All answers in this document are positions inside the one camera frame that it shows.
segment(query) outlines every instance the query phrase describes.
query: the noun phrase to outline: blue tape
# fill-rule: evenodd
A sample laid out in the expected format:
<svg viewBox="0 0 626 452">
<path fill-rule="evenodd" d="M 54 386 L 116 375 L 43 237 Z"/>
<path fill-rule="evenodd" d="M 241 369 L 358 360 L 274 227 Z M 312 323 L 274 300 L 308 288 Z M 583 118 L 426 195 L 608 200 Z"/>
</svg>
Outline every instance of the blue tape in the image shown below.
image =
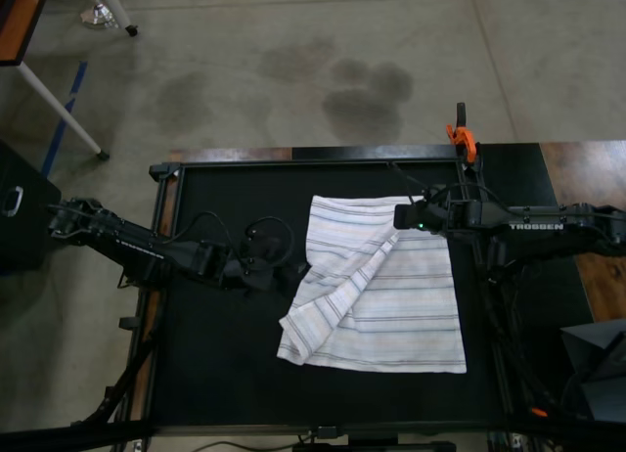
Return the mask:
<svg viewBox="0 0 626 452">
<path fill-rule="evenodd" d="M 80 90 L 80 85 L 82 84 L 82 80 L 85 77 L 86 71 L 87 62 L 81 61 L 78 65 L 78 72 L 76 73 L 76 77 L 71 84 L 71 90 L 69 90 L 71 100 L 66 103 L 66 110 L 69 113 L 71 113 L 71 110 L 74 108 L 74 104 L 76 103 L 75 96 L 78 93 L 78 90 Z M 59 123 L 57 124 L 57 128 L 55 129 L 55 134 L 52 136 L 52 142 L 50 144 L 50 147 L 48 148 L 46 158 L 43 160 L 43 166 L 41 167 L 41 174 L 46 178 L 50 174 L 50 170 L 52 170 L 52 165 L 55 161 L 55 157 L 57 156 L 57 152 L 59 151 L 59 147 L 61 146 L 61 142 L 63 141 L 63 136 L 66 133 L 66 127 L 66 122 L 60 119 Z"/>
<path fill-rule="evenodd" d="M 74 108 L 75 102 L 76 99 L 72 98 L 67 103 L 66 110 L 69 113 L 71 113 L 71 110 Z M 48 178 L 50 170 L 52 170 L 52 164 L 54 163 L 57 152 L 59 151 L 59 147 L 61 146 L 63 135 L 66 133 L 66 126 L 67 123 L 61 119 L 61 121 L 59 121 L 59 124 L 57 124 L 57 129 L 55 129 L 54 136 L 52 136 L 52 143 L 48 148 L 48 154 L 46 154 L 46 159 L 43 161 L 43 166 L 41 167 L 41 174 L 46 178 Z"/>
<path fill-rule="evenodd" d="M 71 84 L 71 90 L 69 93 L 71 95 L 75 95 L 80 90 L 80 84 L 82 83 L 82 79 L 85 77 L 85 72 L 87 71 L 87 62 L 81 61 L 78 66 L 78 72 L 76 73 L 76 77 L 74 78 L 74 83 Z"/>
</svg>

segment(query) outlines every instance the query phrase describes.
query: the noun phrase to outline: black tabletop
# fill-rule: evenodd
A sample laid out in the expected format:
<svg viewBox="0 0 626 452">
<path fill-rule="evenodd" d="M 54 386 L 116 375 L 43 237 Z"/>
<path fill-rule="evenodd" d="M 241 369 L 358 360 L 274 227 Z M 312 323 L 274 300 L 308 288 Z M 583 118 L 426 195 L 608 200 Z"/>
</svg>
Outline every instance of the black tabletop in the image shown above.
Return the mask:
<svg viewBox="0 0 626 452">
<path fill-rule="evenodd" d="M 486 146 L 485 181 L 510 204 L 554 203 L 536 145 Z M 451 162 L 404 163 L 428 183 L 458 181 Z M 397 196 L 403 188 L 385 163 L 194 166 L 185 169 L 177 227 L 201 210 L 221 215 L 233 236 L 264 215 L 292 227 L 293 259 L 304 261 L 311 197 Z M 208 223 L 191 238 L 223 237 Z M 492 344 L 471 248 L 450 244 L 468 363 L 466 374 L 376 374 L 278 359 L 278 320 L 293 294 L 223 293 L 176 278 L 167 291 L 156 357 L 150 418 L 159 426 L 320 425 L 444 422 L 501 424 Z M 542 380 L 562 388 L 568 364 L 559 327 L 588 323 L 591 314 L 571 260 L 551 262 L 519 295 L 528 321 L 529 357 Z"/>
</svg>

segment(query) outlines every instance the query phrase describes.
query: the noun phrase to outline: concrete floor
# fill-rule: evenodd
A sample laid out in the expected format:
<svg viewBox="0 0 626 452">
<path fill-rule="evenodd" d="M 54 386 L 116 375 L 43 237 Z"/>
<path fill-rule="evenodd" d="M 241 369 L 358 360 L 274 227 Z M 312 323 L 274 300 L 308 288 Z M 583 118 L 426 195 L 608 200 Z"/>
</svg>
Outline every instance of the concrete floor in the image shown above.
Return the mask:
<svg viewBox="0 0 626 452">
<path fill-rule="evenodd" d="M 624 138 L 626 0 L 122 2 L 137 38 L 81 26 L 86 0 L 49 0 L 25 61 L 62 101 L 88 63 L 74 115 L 112 159 L 67 131 L 51 180 L 144 225 L 148 167 L 173 149 L 446 143 L 458 101 L 485 143 Z M 12 69 L 0 85 L 0 135 L 40 168 L 58 117 Z M 95 408 L 126 362 L 116 324 L 136 291 L 118 276 L 74 248 L 0 279 L 0 430 Z"/>
</svg>

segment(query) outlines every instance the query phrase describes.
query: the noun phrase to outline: black table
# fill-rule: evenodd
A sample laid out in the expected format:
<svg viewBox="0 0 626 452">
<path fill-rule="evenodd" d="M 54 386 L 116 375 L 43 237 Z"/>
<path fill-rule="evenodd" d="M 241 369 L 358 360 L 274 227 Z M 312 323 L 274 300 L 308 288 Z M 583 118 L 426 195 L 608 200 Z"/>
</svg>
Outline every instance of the black table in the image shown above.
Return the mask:
<svg viewBox="0 0 626 452">
<path fill-rule="evenodd" d="M 556 203 L 538 145 L 483 146 L 482 155 L 485 184 L 507 203 Z M 428 183 L 456 182 L 462 173 L 449 146 L 278 149 L 245 157 L 218 151 L 207 163 L 171 168 L 177 176 L 160 181 L 154 226 L 167 233 L 210 209 L 236 236 L 255 218 L 278 215 L 295 232 L 294 258 L 304 260 L 312 195 L 400 195 L 404 189 L 385 164 L 390 158 Z M 209 227 L 199 226 L 190 237 L 220 239 Z M 487 336 L 471 247 L 451 243 L 450 255 L 468 362 L 464 375 L 294 366 L 276 358 L 277 322 L 292 294 L 241 298 L 175 278 L 166 292 L 141 297 L 144 327 L 137 333 L 152 325 L 150 313 L 160 306 L 163 334 L 123 414 L 148 418 L 163 433 L 297 433 L 324 425 L 345 431 L 501 429 L 505 410 L 519 406 L 522 392 Z M 592 321 L 573 261 L 545 263 L 518 300 L 530 360 L 560 393 L 571 369 L 559 328 Z"/>
</svg>

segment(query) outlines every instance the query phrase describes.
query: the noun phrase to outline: folded cloth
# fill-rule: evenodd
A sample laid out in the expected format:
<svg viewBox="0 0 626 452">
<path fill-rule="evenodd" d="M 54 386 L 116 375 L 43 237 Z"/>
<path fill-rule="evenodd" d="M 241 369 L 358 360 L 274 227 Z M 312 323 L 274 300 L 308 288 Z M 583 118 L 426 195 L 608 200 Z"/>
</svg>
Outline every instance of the folded cloth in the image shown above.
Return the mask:
<svg viewBox="0 0 626 452">
<path fill-rule="evenodd" d="M 280 321 L 278 357 L 355 371 L 466 371 L 447 242 L 396 230 L 395 206 L 407 202 L 313 198 L 311 269 Z"/>
</svg>

